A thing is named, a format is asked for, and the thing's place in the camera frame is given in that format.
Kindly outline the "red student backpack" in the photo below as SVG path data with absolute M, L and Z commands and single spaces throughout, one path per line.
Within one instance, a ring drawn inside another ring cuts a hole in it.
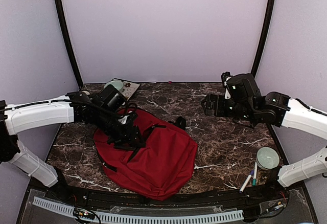
M 198 145 L 186 132 L 186 120 L 162 120 L 137 109 L 134 124 L 146 147 L 122 150 L 108 144 L 109 136 L 97 129 L 93 136 L 103 170 L 121 188 L 144 197 L 165 200 L 192 177 Z

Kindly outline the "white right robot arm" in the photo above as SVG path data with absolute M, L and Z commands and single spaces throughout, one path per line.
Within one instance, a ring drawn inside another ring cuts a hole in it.
M 293 156 L 290 164 L 272 170 L 268 184 L 261 188 L 261 196 L 272 200 L 281 187 L 316 177 L 326 176 L 326 112 L 305 104 L 299 98 L 279 92 L 261 94 L 252 74 L 221 75 L 224 93 L 208 94 L 201 100 L 207 116 L 246 121 L 248 127 L 258 124 L 277 127 L 278 135 L 290 129 L 284 145 Z

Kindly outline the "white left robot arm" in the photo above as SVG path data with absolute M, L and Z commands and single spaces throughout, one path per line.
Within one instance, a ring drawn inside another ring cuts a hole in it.
M 2 100 L 1 162 L 16 166 L 52 189 L 60 201 L 68 201 L 72 190 L 66 186 L 61 170 L 34 154 L 19 135 L 59 124 L 88 123 L 106 134 L 109 144 L 134 150 L 145 146 L 141 131 L 134 124 L 136 109 L 113 85 L 95 94 L 79 91 L 23 104 L 7 104 Z

